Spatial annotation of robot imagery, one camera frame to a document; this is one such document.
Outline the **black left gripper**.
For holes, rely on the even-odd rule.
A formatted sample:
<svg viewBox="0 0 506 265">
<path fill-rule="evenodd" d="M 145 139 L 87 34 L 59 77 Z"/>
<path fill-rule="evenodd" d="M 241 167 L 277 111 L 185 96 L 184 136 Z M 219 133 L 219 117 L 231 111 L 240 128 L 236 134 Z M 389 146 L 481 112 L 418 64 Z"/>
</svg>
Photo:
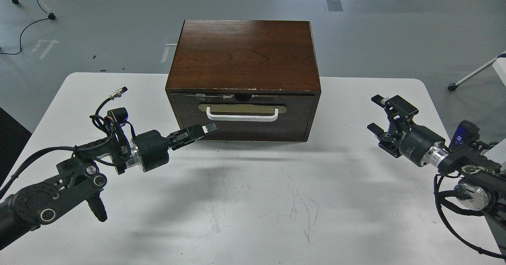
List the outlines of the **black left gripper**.
<svg viewBox="0 0 506 265">
<path fill-rule="evenodd" d="M 169 161 L 168 147 L 177 150 L 217 131 L 217 125 L 192 125 L 163 137 L 159 131 L 151 130 L 132 138 L 134 159 L 144 173 L 165 165 Z"/>
</svg>

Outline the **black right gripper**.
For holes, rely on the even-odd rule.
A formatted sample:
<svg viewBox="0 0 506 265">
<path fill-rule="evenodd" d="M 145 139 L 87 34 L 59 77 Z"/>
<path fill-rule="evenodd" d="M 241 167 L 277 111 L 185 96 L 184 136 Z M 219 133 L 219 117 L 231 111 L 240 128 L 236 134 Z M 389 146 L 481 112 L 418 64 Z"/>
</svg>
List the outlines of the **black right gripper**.
<svg viewBox="0 0 506 265">
<path fill-rule="evenodd" d="M 416 166 L 422 167 L 427 164 L 424 157 L 430 148 L 437 143 L 445 143 L 443 137 L 425 126 L 413 125 L 413 117 L 419 113 L 419 109 L 401 96 L 384 98 L 378 94 L 372 97 L 372 102 L 387 114 L 390 133 L 375 123 L 367 125 L 367 129 L 378 139 L 378 146 L 393 157 L 405 156 Z"/>
</svg>

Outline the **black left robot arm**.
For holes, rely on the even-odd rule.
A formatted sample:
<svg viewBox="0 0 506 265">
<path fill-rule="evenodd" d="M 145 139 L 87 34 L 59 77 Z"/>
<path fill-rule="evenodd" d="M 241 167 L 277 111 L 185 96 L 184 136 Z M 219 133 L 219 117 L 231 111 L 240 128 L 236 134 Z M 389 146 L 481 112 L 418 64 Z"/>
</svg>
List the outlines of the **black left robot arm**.
<svg viewBox="0 0 506 265">
<path fill-rule="evenodd" d="M 106 116 L 100 110 L 109 102 L 122 96 L 126 87 L 116 90 L 103 101 L 90 118 L 105 137 L 88 144 L 72 147 L 48 147 L 29 156 L 1 189 L 1 248 L 18 238 L 58 220 L 82 202 L 86 201 L 94 216 L 107 220 L 107 213 L 100 198 L 107 177 L 100 173 L 98 164 L 113 166 L 118 174 L 139 166 L 147 172 L 169 161 L 168 150 L 177 150 L 217 131 L 215 123 L 192 125 L 163 137 L 157 130 L 135 134 L 127 139 L 123 127 L 128 124 L 126 108 L 109 110 Z M 58 175 L 20 189 L 5 196 L 7 190 L 30 164 L 55 150 L 68 150 L 72 156 L 56 165 Z"/>
</svg>

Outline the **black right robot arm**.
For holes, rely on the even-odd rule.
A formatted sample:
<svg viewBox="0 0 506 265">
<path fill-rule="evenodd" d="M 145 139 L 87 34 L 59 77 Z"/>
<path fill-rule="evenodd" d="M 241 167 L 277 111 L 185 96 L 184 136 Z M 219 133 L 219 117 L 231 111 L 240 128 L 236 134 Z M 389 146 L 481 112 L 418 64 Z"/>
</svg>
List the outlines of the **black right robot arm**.
<svg viewBox="0 0 506 265">
<path fill-rule="evenodd" d="M 378 146 L 393 157 L 406 157 L 418 167 L 432 165 L 438 174 L 434 177 L 435 206 L 446 228 L 466 246 L 498 259 L 504 254 L 477 247 L 464 240 L 449 224 L 443 207 L 464 216 L 486 216 L 505 229 L 505 173 L 501 165 L 484 156 L 491 144 L 481 141 L 479 127 L 463 120 L 454 132 L 449 145 L 429 128 L 413 121 L 419 110 L 401 96 L 372 97 L 386 113 L 388 130 L 377 124 L 368 129 L 378 139 Z"/>
</svg>

